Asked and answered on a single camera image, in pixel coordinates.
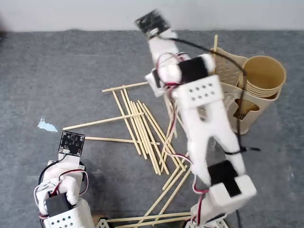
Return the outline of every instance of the beige plastic organizer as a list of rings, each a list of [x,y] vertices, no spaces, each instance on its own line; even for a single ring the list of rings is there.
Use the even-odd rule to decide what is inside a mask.
[[[215,36],[214,48],[211,50],[217,51],[223,55],[235,60],[240,66],[243,66],[249,59],[243,56],[233,55],[217,47],[218,36]],[[268,106],[276,101],[281,93],[282,86],[277,90],[277,93],[270,97],[258,97],[250,92],[244,93],[244,100],[242,104],[242,110],[238,113],[238,102],[242,92],[241,88],[238,88],[238,80],[241,71],[231,62],[226,59],[214,55],[216,61],[215,73],[220,77],[222,89],[224,92],[224,105],[227,109],[227,115],[232,130],[237,132],[237,121],[241,121],[240,133],[245,134],[253,122],[268,108]],[[205,110],[200,108],[200,115],[205,118]]]

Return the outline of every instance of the white plastic part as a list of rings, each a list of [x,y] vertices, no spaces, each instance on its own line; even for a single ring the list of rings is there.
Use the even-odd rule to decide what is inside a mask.
[[[150,87],[151,87],[151,89],[154,92],[154,95],[156,97],[160,97],[160,96],[162,96],[165,93],[165,90],[163,89],[163,83],[160,82],[161,83],[161,87],[158,88],[157,85],[156,85],[156,82],[155,82],[155,78],[154,78],[154,76],[153,76],[152,73],[146,75],[145,79],[149,82],[149,85],[150,85]]]
[[[58,159],[61,160],[63,158],[63,154],[58,154]],[[79,165],[80,158],[77,156],[67,154],[65,158],[51,166],[46,170],[43,176],[43,182],[51,182],[54,185],[58,184],[58,177],[60,174],[68,171],[68,170],[75,170],[75,169],[82,169],[84,170],[84,166]],[[59,185],[59,192],[63,193],[66,192],[67,200],[72,205],[77,204],[80,185],[82,182],[82,173],[81,172],[74,172],[66,174],[62,177],[62,181]],[[50,186],[47,189],[40,191],[37,193],[37,199],[39,201],[38,207],[39,211],[42,215],[47,215],[48,211],[45,207],[45,200],[48,198],[48,192],[53,191],[54,186]]]
[[[219,183],[210,187],[209,192],[202,201],[200,221],[205,224],[206,221],[225,213],[230,214],[246,204],[257,193],[257,190],[247,175],[238,176],[235,178],[237,186],[241,194],[230,197],[225,185]],[[191,208],[191,213],[196,215],[198,212],[198,205]]]
[[[162,38],[177,38],[177,34],[173,32],[171,28],[161,33],[160,36]],[[165,52],[173,54],[177,54],[179,52],[175,45],[175,42],[172,40],[165,40],[159,37],[154,37],[152,39],[149,39],[148,43],[154,63],[157,61],[158,57]]]
[[[43,221],[45,228],[95,228],[88,203],[79,199],[77,205],[64,213]]]
[[[163,82],[181,81],[181,69],[177,64],[171,64],[165,67],[160,67],[158,70],[158,74]]]
[[[199,56],[203,59],[208,73],[212,73],[215,68],[215,62],[212,58],[212,55],[211,54],[202,54]]]
[[[214,137],[226,152],[240,150],[237,137],[230,128],[222,101],[223,93],[219,77],[213,75],[181,85],[174,91],[173,96],[180,109],[188,138],[188,151],[193,162],[191,170],[210,186],[211,180],[206,162],[209,138]],[[207,114],[205,121],[201,120],[197,109],[202,105],[204,105]],[[232,163],[239,175],[245,174],[245,165],[240,153],[226,155],[226,158]]]

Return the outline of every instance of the black wire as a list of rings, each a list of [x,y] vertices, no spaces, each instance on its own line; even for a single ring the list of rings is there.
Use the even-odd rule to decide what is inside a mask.
[[[216,51],[212,51],[209,48],[206,48],[204,46],[200,46],[200,45],[197,45],[197,44],[194,44],[192,42],[189,42],[189,41],[186,41],[186,40],[183,40],[183,39],[179,39],[179,38],[163,38],[161,36],[159,36],[159,38],[166,39],[166,40],[172,40],[172,41],[183,43],[183,44],[187,44],[187,45],[192,46],[194,48],[198,48],[198,49],[201,49],[203,51],[215,54],[217,56],[221,56],[221,57],[227,59],[228,61],[230,61],[231,63],[233,63],[240,71],[242,71],[243,72],[243,77],[244,77],[244,80],[243,80],[244,84],[243,84],[243,89],[242,89],[242,92],[241,92],[241,96],[240,96],[239,103],[238,103],[238,108],[237,108],[237,112],[240,113],[240,110],[242,110],[243,98],[244,98],[244,94],[245,94],[246,87],[247,87],[247,72],[243,69],[242,66],[240,66],[236,61],[229,58],[228,56],[225,56],[225,55],[223,55],[221,53],[218,53]],[[244,152],[244,151],[246,151],[246,148],[242,146],[241,129],[240,128],[241,128],[241,120],[238,118],[237,119],[237,141],[238,141],[238,144],[239,144],[239,147],[240,147],[240,152]]]
[[[47,170],[49,167],[51,167],[51,166],[53,166],[53,165],[55,165],[55,164],[61,162],[62,160],[64,160],[65,157],[66,157],[66,154],[65,154],[65,156],[64,156],[62,159],[60,159],[60,160],[58,160],[58,161],[56,161],[56,162],[53,162],[53,163],[49,164],[47,167],[45,167],[45,168],[43,169],[43,171],[40,173],[39,180],[38,180],[38,184],[41,184],[43,174],[46,172],[46,170]]]
[[[242,222],[241,222],[241,217],[239,215],[239,211],[236,210],[236,214],[237,214],[237,224],[238,224],[238,228],[242,228]]]
[[[40,219],[40,225],[41,225],[41,228],[45,228],[42,219]]]

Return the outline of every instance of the white bracket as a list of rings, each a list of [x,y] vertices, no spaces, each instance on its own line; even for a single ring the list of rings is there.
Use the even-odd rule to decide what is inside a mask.
[[[210,137],[226,152],[240,150],[236,135],[232,132],[226,109],[219,76],[213,75],[179,86],[173,92],[185,132],[188,138],[188,151],[193,162],[191,170],[208,186],[211,185],[207,169],[206,153]],[[198,107],[204,106],[206,120],[201,120]],[[245,166],[240,153],[226,155],[239,175],[245,174]]]

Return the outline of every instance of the pile of sticks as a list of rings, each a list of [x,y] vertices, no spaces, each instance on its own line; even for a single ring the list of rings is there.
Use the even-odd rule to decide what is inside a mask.
[[[163,172],[169,175],[170,172],[166,165],[167,155],[176,154],[174,148],[171,145],[172,138],[169,137],[169,128],[167,130],[167,133],[164,134],[164,132],[161,130],[160,126],[158,125],[157,121],[155,120],[154,116],[152,115],[151,111],[146,106],[146,104],[142,103],[140,100],[137,100],[137,102],[131,101],[129,99],[129,95],[127,92],[127,88],[129,87],[142,86],[146,84],[147,82],[142,82],[142,83],[125,85],[125,86],[123,85],[115,88],[102,90],[102,92],[112,92],[114,99],[117,103],[117,106],[120,110],[121,116],[111,119],[105,119],[105,120],[65,127],[63,128],[63,130],[70,130],[78,127],[90,126],[93,124],[101,124],[115,120],[124,120],[126,127],[130,133],[131,139],[101,138],[101,137],[88,137],[88,136],[86,136],[85,139],[133,143],[138,155],[142,156],[145,160],[149,159],[151,161],[153,170],[157,175],[161,175]],[[123,110],[123,106],[118,99],[118,95],[121,95],[122,97],[126,113]],[[168,114],[171,116],[173,107],[169,102],[168,98],[166,97],[165,97],[165,103],[167,106]],[[179,117],[178,117],[178,121],[183,127],[183,124]],[[154,132],[158,136],[158,139],[161,141],[161,143],[155,140],[152,131],[150,129],[150,126],[152,126]],[[163,145],[162,151],[160,151],[158,148],[158,145],[160,144]],[[145,215],[136,218],[110,219],[108,220],[108,222],[123,222],[123,221],[139,220],[139,222],[136,224],[118,226],[118,228],[127,228],[127,227],[139,227],[139,226],[154,225],[154,224],[166,223],[172,221],[186,220],[190,218],[189,212],[164,214],[165,210],[167,209],[167,207],[169,206],[169,204],[171,203],[171,201],[173,200],[173,198],[175,197],[175,195],[177,194],[177,192],[179,191],[179,189],[181,188],[181,186],[183,185],[183,183],[190,174],[190,169],[187,167],[187,165],[184,165],[184,159],[181,160],[179,157],[171,157],[171,158],[176,168],[171,174],[171,176],[168,178],[164,186],[162,187],[163,190],[162,194],[152,204],[152,206],[148,209]],[[160,203],[160,201],[164,198],[164,196],[169,192],[169,190],[172,188],[172,186],[178,181],[178,179],[181,176],[183,176],[181,181],[178,183],[176,189],[170,195],[168,201],[164,204],[159,214],[157,216],[149,216],[150,213],[155,209],[155,207]],[[178,216],[178,217],[163,219],[158,221],[159,218],[174,217],[174,216]],[[155,220],[144,222],[145,219],[155,219]]]

